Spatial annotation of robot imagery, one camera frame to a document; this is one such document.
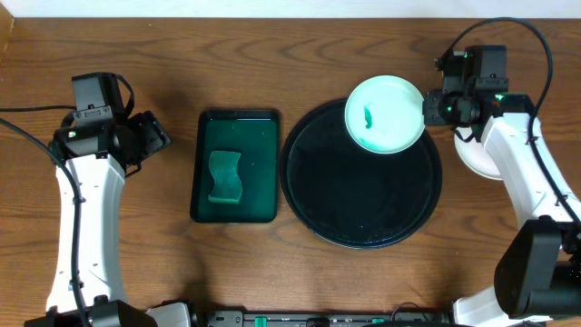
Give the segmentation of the white plate green stain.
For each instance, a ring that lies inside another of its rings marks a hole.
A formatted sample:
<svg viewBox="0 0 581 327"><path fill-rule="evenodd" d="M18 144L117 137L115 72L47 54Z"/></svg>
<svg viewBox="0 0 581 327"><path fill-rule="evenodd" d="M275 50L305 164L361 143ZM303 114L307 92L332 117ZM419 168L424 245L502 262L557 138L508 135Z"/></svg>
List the white plate green stain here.
<svg viewBox="0 0 581 327"><path fill-rule="evenodd" d="M459 158L472 172L490 180L502 180L491 156L482 143L476 140L469 127L458 127L454 130L454 145Z"/></svg>

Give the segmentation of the light green plate green stain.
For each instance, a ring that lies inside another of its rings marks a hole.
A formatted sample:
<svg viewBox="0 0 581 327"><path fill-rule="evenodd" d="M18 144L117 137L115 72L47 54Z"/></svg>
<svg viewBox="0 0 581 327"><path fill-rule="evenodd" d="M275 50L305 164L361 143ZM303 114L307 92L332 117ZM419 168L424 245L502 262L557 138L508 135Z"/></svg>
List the light green plate green stain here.
<svg viewBox="0 0 581 327"><path fill-rule="evenodd" d="M401 77L371 77L348 97L344 110L346 129L351 139L369 152L402 152L425 130L423 101L418 88Z"/></svg>

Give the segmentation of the green scouring pad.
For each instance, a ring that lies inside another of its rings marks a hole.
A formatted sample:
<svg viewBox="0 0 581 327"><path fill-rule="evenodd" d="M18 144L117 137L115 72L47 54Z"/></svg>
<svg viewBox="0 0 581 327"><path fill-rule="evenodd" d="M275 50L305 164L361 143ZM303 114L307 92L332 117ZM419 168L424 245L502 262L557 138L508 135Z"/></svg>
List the green scouring pad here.
<svg viewBox="0 0 581 327"><path fill-rule="evenodd" d="M241 153L213 151L209 158L209 170L213 187L208 195L211 203L239 204L242 195L238 164Z"/></svg>

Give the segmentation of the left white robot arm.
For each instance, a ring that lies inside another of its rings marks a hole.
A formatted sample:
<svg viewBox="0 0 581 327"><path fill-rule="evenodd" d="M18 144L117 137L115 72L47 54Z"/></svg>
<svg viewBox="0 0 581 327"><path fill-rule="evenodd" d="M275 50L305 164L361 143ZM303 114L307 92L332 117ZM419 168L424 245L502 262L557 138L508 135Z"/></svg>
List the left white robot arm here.
<svg viewBox="0 0 581 327"><path fill-rule="evenodd" d="M68 114L45 148L61 199L59 249L43 317L28 326L189 326L186 301L147 310L128 304L119 258L119 211L132 167L171 139L146 111L127 117L87 109Z"/></svg>

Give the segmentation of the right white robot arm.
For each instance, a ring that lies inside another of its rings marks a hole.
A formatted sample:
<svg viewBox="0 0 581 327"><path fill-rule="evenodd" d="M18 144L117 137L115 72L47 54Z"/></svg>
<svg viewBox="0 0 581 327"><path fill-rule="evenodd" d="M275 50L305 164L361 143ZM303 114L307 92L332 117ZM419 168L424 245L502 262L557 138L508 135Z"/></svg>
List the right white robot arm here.
<svg viewBox="0 0 581 327"><path fill-rule="evenodd" d="M580 313L580 201L547 149L525 94L465 95L435 90L423 104L427 125L456 127L457 151L475 173L491 163L514 207L517 236L492 286L452 305L468 326L515 326Z"/></svg>

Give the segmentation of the black rectangular water tray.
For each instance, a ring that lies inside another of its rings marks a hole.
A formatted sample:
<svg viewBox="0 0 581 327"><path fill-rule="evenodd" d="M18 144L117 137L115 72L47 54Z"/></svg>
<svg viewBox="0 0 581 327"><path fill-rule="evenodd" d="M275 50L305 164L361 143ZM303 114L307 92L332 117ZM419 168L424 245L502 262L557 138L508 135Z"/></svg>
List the black rectangular water tray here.
<svg viewBox="0 0 581 327"><path fill-rule="evenodd" d="M280 118L275 110L207 110L200 115L190 216L197 223L269 223L277 214ZM241 153L239 204L211 203L213 151Z"/></svg>

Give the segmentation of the round black tray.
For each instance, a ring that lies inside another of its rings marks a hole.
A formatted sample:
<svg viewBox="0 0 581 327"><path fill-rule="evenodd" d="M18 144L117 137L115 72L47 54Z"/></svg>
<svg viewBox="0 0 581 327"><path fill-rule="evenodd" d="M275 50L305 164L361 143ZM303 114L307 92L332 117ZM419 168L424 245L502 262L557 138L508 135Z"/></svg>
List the round black tray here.
<svg viewBox="0 0 581 327"><path fill-rule="evenodd" d="M355 249L391 246L434 213L442 189L438 150L428 133L398 154L356 144L345 100L327 102L291 130L281 152L281 188L310 231Z"/></svg>

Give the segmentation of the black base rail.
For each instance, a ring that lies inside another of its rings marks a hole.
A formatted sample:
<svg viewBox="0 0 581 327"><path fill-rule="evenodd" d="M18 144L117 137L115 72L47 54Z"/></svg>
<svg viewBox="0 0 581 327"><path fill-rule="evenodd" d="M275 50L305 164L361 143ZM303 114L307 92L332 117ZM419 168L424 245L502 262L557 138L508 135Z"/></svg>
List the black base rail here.
<svg viewBox="0 0 581 327"><path fill-rule="evenodd" d="M305 312L214 311L192 317L201 327L360 327L360 326L452 326L441 313L397 312L391 314L339 314Z"/></svg>

